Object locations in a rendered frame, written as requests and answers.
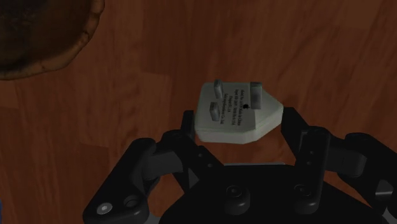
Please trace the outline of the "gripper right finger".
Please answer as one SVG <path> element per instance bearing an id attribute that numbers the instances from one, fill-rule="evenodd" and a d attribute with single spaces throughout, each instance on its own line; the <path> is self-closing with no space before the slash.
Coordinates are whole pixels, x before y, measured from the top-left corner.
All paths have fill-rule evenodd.
<path id="1" fill-rule="evenodd" d="M 285 108 L 281 133 L 293 152 L 293 216 L 301 224 L 397 224 L 397 152 L 373 136 L 343 139 Z"/>

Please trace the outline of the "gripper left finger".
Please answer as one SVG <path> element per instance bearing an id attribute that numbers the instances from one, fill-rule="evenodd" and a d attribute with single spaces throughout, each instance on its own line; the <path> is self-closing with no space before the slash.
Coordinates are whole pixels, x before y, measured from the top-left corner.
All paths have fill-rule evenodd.
<path id="1" fill-rule="evenodd" d="M 148 197 L 160 178 L 173 174 L 187 192 L 223 164 L 195 143 L 194 114 L 183 113 L 180 129 L 160 141 L 139 138 L 131 142 L 83 211 L 84 224 L 148 224 L 154 219 Z"/>

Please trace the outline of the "white three-pin power plug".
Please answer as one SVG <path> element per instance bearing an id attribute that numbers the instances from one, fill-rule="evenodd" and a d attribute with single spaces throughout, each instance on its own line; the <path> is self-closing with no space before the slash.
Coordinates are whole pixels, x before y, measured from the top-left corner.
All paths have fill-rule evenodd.
<path id="1" fill-rule="evenodd" d="M 202 85 L 194 129 L 205 143 L 252 143 L 281 124 L 284 106 L 260 82 Z"/>

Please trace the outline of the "brown woven basket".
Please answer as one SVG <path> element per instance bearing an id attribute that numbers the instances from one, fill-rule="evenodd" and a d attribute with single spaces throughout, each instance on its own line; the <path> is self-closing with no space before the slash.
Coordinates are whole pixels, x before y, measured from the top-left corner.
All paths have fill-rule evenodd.
<path id="1" fill-rule="evenodd" d="M 105 0 L 0 0 L 0 80 L 66 67 L 92 39 Z"/>

